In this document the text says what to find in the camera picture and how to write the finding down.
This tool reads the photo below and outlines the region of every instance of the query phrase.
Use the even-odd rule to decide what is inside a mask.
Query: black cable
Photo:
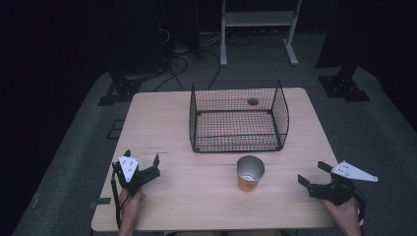
[[[184,73],[185,72],[185,70],[187,70],[187,68],[188,68],[188,62],[187,62],[187,60],[185,60],[184,58],[181,58],[181,57],[176,57],[176,59],[180,59],[180,60],[182,60],[183,62],[185,62],[185,67],[184,67],[184,69],[182,69],[178,74],[174,74],[173,72],[172,72],[172,64],[171,64],[171,66],[170,66],[170,72],[171,72],[171,74],[172,74],[172,77],[169,77],[168,79],[166,79],[165,81],[163,81],[154,91],[158,91],[165,83],[167,83],[167,82],[169,82],[170,80],[172,80],[172,79],[174,79],[174,78],[176,78],[176,80],[177,80],[177,82],[179,83],[179,85],[180,85],[180,88],[182,87],[182,85],[181,85],[181,82],[179,81],[179,79],[178,79],[178,76],[179,75],[181,75],[182,73]]]

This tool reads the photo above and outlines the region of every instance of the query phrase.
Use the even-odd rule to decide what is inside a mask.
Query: wooden table
[[[244,230],[334,227],[322,204],[298,184],[297,174],[312,183],[330,177],[317,168],[319,160],[337,164],[328,139],[302,88],[284,88],[289,110],[289,132],[281,151],[195,153],[189,137],[189,91],[138,93],[133,98],[113,161],[127,149],[140,169],[159,154],[161,176],[143,187],[137,230]],[[266,164],[257,189],[237,187],[236,162],[246,154]],[[109,168],[92,219],[95,231],[117,231]]]

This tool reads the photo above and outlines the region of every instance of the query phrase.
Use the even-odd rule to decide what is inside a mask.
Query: black stand
[[[319,76],[320,83],[329,98],[344,98],[346,101],[369,101],[369,96],[352,80],[356,65],[342,66],[336,76]]]

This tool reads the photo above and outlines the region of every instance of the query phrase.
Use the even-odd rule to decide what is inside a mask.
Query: dark background
[[[198,41],[190,38],[198,30],[219,30],[220,0],[173,2],[158,1],[164,6],[163,23],[177,40],[196,48]],[[231,11],[240,3],[229,2]],[[340,66],[346,57],[357,59],[416,127],[416,3],[363,2],[304,0],[297,31],[328,30],[318,67]],[[82,0],[0,3],[0,221],[6,234],[13,232],[28,207],[89,89],[107,71],[109,55],[120,56],[114,45],[129,45],[114,1],[100,3],[99,7]],[[294,4],[249,3],[248,11],[285,10]],[[185,30],[181,26],[187,21],[192,26]]]

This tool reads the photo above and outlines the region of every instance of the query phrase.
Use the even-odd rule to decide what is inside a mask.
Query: cup
[[[252,192],[265,174],[265,165],[253,155],[239,158],[236,164],[237,185],[243,192]]]

